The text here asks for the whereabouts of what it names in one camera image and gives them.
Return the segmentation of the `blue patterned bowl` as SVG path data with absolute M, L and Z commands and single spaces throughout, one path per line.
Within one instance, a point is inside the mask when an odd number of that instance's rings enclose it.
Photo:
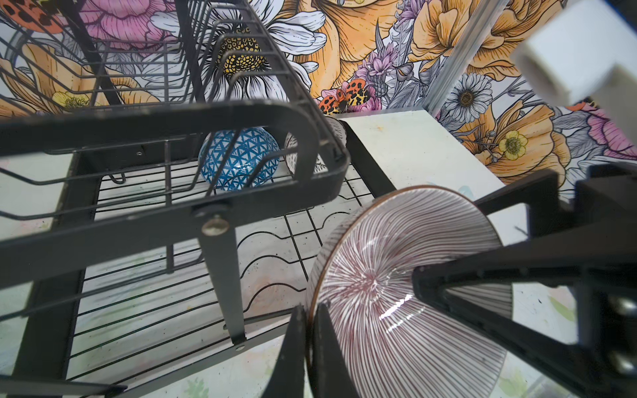
M 227 192 L 243 189 L 260 161 L 280 150 L 275 138 L 262 127 L 242 129 L 227 162 L 221 167 L 234 135 L 234 130 L 221 130 L 209 134 L 203 141 L 198 155 L 198 162 L 202 165 L 202 178 L 213 184 L 214 178 L 219 174 L 214 187 Z

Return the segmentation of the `purple striped bowl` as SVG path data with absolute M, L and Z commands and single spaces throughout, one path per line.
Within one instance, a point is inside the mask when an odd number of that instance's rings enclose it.
M 443 187 L 391 192 L 352 212 L 323 242 L 305 308 L 329 315 L 361 397 L 487 397 L 506 351 L 416 298 L 411 276 L 501 247 L 492 223 Z

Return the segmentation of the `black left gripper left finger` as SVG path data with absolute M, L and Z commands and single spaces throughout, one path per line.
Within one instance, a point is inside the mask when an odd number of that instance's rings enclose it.
M 305 391 L 305 349 L 307 343 L 305 308 L 293 308 L 285 338 L 262 398 L 298 398 Z

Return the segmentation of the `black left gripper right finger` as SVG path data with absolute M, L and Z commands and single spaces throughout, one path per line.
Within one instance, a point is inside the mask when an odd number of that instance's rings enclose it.
M 325 303 L 316 308 L 310 332 L 310 386 L 313 397 L 359 397 Z

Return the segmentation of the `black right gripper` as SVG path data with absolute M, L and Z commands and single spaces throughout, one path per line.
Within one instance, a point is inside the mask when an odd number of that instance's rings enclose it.
M 574 214 L 558 175 L 540 171 L 479 199 L 485 215 L 529 208 L 527 240 L 418 266 L 416 298 L 491 339 L 580 397 L 636 395 L 636 167 L 592 166 L 576 185 Z M 582 255 L 580 264 L 576 255 Z M 577 343 L 513 320 L 513 284 L 566 285 L 575 293 Z

